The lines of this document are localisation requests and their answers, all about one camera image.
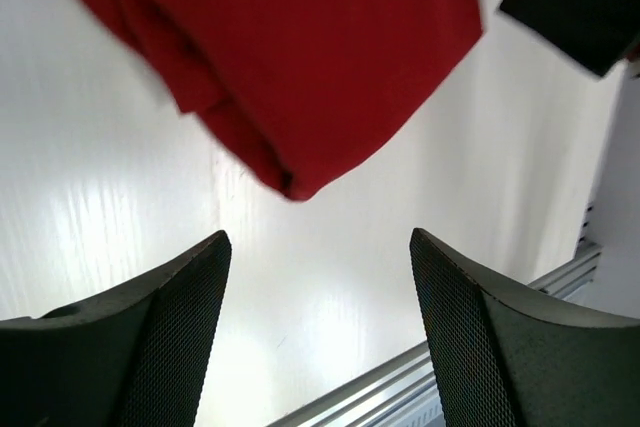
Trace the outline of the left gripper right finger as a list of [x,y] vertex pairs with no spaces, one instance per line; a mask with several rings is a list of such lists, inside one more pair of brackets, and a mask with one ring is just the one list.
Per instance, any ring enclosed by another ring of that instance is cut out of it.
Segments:
[[638,425],[638,320],[530,288],[421,228],[410,256],[447,425]]

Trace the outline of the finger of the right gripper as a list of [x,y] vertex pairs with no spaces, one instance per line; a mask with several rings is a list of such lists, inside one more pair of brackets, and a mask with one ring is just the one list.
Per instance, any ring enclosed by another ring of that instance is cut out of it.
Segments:
[[639,0],[501,0],[499,11],[599,77],[639,60]]

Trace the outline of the red t shirt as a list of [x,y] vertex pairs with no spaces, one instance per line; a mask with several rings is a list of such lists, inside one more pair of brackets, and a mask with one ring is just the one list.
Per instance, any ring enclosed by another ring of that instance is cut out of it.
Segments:
[[482,34],[478,0],[82,0],[266,186],[379,150]]

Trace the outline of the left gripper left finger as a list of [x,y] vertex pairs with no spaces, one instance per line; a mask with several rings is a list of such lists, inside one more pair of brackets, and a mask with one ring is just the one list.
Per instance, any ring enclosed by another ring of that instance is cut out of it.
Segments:
[[97,295],[2,321],[2,425],[194,425],[230,263],[218,231]]

